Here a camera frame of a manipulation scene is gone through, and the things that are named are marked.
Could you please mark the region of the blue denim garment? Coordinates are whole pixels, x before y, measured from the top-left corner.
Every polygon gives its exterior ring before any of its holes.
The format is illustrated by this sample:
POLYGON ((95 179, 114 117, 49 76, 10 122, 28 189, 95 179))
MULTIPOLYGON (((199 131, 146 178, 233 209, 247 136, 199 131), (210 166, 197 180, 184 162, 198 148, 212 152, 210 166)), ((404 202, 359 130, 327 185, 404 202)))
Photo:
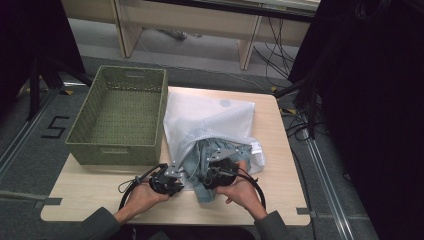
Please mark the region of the blue denim garment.
POLYGON ((247 170, 250 174, 258 173, 263 169, 262 166, 257 165, 256 158, 251 153, 251 145, 239 144, 216 138, 197 141, 192 150, 182 161, 181 167, 185 171, 185 182, 193 188, 199 203, 212 202, 216 196, 213 190, 204 187, 199 178, 206 176, 209 167, 207 158, 218 150, 223 149, 238 150, 230 159, 233 162, 245 160, 247 162, 247 170))

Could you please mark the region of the grey power strip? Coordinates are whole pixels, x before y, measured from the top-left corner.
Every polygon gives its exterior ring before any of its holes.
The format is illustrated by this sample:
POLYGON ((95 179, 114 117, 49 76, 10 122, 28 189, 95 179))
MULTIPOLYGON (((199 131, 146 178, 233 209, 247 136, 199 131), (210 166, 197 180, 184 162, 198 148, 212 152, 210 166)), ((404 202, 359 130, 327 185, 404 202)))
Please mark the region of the grey power strip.
POLYGON ((160 30, 160 33, 165 34, 168 37, 171 37, 172 39, 175 39, 177 41, 184 41, 188 39, 189 37, 193 38, 200 38, 200 34, 192 34, 182 31, 171 31, 171 30, 160 30))

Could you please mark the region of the person's dark clothing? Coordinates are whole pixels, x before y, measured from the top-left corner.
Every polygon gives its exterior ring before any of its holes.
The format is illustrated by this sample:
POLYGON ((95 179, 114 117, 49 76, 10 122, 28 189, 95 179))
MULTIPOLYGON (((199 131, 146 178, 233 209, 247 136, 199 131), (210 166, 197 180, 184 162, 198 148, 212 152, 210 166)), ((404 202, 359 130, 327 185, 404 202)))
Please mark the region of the person's dark clothing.
POLYGON ((241 227, 124 225, 109 240, 256 240, 241 227))

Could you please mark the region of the black curtain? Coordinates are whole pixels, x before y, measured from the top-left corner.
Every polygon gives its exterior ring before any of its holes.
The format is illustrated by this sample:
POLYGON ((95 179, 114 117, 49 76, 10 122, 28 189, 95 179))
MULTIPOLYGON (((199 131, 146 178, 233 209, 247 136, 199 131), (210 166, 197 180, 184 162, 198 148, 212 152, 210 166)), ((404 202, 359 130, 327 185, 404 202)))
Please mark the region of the black curtain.
POLYGON ((0 0, 0 116, 25 82, 60 88, 65 71, 91 85, 61 0, 0 0))
POLYGON ((424 0, 321 0, 305 77, 379 239, 424 240, 424 0))

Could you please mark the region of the light wooden desk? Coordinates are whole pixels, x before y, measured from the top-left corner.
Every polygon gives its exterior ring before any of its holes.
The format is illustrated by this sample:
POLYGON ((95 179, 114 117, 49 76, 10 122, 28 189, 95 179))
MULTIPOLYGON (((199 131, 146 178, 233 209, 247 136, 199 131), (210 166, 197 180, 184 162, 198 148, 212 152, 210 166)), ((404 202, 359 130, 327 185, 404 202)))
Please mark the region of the light wooden desk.
POLYGON ((61 0, 69 18, 111 23, 121 55, 132 55, 143 29, 176 30, 238 41, 240 68, 253 44, 302 44, 321 0, 61 0))

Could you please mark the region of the grey floor rail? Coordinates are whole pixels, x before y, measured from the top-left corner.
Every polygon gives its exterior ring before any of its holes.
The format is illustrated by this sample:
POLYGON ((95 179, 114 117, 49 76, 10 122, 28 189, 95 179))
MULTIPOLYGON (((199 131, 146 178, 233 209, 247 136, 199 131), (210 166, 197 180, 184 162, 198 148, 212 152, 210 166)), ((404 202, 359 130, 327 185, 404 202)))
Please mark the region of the grey floor rail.
POLYGON ((17 133, 16 137, 0 156, 0 181, 6 175, 7 171, 13 164, 16 157, 19 155, 26 142, 29 140, 30 136, 36 130, 37 126, 46 113, 46 109, 58 95, 59 92, 57 90, 49 91, 45 95, 40 103, 38 112, 30 120, 25 122, 23 127, 17 133))
POLYGON ((308 139, 307 146, 341 240, 355 240, 350 222, 341 206, 316 141, 308 139))

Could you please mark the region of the green woven basket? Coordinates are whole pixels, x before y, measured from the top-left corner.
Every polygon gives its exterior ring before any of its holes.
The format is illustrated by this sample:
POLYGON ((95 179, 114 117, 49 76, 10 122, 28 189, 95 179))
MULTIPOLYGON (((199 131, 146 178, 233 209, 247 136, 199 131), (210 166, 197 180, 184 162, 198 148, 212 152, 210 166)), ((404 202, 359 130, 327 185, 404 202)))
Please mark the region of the green woven basket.
POLYGON ((164 69, 102 66, 66 140, 81 165, 159 162, 168 97, 164 69))

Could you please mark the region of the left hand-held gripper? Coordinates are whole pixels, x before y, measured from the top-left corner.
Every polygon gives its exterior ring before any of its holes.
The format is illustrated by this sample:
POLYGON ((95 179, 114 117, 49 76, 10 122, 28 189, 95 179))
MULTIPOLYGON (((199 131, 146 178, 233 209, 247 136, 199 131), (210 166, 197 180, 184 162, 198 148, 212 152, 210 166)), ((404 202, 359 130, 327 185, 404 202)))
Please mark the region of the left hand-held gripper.
POLYGON ((177 177, 167 175, 167 163, 161 163, 158 167, 159 170, 153 172, 149 178, 149 185, 156 193, 172 197, 183 190, 184 184, 177 177))

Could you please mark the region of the black metal stand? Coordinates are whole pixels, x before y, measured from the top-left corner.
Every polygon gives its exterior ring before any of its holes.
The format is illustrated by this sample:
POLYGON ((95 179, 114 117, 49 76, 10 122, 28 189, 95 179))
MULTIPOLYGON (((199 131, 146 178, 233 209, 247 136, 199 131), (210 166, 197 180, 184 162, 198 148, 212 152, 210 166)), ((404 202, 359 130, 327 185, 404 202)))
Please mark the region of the black metal stand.
POLYGON ((28 120, 32 120, 40 110, 40 80, 43 80, 49 89, 61 90, 64 82, 59 73, 66 72, 82 84, 90 87, 90 80, 83 72, 79 72, 64 62, 48 55, 36 56, 30 64, 30 108, 28 120))
POLYGON ((317 113, 316 102, 318 94, 314 79, 311 77, 305 77, 283 90, 276 91, 273 96, 276 99, 279 99, 293 92, 297 92, 294 100, 295 107, 307 112, 306 130, 308 136, 310 139, 315 139, 314 124, 317 113))

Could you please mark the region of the person's right hand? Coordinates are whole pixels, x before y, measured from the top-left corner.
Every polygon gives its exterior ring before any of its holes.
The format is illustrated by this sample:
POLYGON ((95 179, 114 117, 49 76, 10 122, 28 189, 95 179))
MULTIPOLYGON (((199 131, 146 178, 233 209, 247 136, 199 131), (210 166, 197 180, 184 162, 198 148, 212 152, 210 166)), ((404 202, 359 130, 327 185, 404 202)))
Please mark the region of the person's right hand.
POLYGON ((268 213, 262 206, 258 194, 251 183, 247 174, 247 163, 245 161, 237 162, 238 176, 229 186, 218 186, 215 191, 217 194, 227 197, 226 203, 232 202, 243 207, 253 217, 255 221, 262 220, 268 213))

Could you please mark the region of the white mesh laundry bag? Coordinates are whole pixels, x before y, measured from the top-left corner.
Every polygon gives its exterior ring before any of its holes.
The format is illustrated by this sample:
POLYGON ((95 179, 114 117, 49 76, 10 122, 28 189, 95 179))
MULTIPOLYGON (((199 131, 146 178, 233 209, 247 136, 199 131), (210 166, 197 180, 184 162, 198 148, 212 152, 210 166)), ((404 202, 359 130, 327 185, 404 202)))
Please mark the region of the white mesh laundry bag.
POLYGON ((262 171, 265 156, 252 134, 254 114, 253 102, 170 92, 163 124, 171 162, 180 168, 197 141, 218 138, 249 146, 249 172, 262 171))

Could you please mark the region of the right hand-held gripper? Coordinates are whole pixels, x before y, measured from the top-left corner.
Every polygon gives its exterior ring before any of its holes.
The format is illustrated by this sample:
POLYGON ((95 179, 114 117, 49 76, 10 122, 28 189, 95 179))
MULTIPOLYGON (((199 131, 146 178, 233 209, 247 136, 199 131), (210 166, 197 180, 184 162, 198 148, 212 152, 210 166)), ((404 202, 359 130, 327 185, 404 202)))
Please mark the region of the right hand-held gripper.
POLYGON ((237 150, 217 150, 207 158, 208 168, 198 177, 199 182, 206 189, 215 189, 218 186, 231 185, 238 174, 238 166, 231 160, 237 150))

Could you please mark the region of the person's left hand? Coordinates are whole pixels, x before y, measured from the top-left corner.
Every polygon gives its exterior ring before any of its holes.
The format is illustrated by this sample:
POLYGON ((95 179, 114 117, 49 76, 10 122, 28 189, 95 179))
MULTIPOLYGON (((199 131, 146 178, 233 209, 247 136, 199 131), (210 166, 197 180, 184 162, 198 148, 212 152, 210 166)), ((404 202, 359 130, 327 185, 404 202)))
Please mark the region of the person's left hand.
POLYGON ((141 183, 130 193, 123 210, 132 219, 138 214, 148 211, 156 204, 167 201, 167 194, 155 192, 148 183, 141 183))

